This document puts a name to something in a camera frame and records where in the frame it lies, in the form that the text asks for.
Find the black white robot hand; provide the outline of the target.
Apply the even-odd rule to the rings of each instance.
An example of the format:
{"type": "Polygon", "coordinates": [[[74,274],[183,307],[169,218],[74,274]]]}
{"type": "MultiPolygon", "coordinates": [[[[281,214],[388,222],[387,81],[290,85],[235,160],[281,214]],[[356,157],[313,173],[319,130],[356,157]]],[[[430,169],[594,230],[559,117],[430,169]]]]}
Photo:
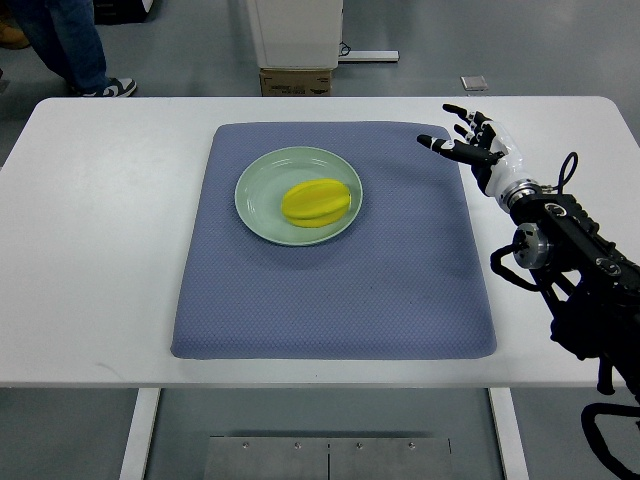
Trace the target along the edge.
{"type": "Polygon", "coordinates": [[[443,109],[467,125],[454,126],[463,140],[421,134],[417,137],[421,145],[446,159],[470,166],[481,192],[494,198],[506,213],[524,196],[541,191],[525,170],[519,148],[501,124],[477,110],[452,104],[444,104],[443,109]]]}

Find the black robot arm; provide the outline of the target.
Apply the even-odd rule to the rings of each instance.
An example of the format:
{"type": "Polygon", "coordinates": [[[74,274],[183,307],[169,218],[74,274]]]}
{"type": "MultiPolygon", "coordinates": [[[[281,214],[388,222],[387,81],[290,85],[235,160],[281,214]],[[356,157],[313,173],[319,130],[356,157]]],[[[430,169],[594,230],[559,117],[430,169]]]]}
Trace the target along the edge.
{"type": "Polygon", "coordinates": [[[578,165],[565,159],[555,186],[527,181],[507,199],[517,229],[490,266],[510,283],[542,295],[552,341],[579,360],[599,362],[597,390],[612,395],[619,373],[639,394],[639,267],[598,233],[574,196],[563,188],[578,165]]]}

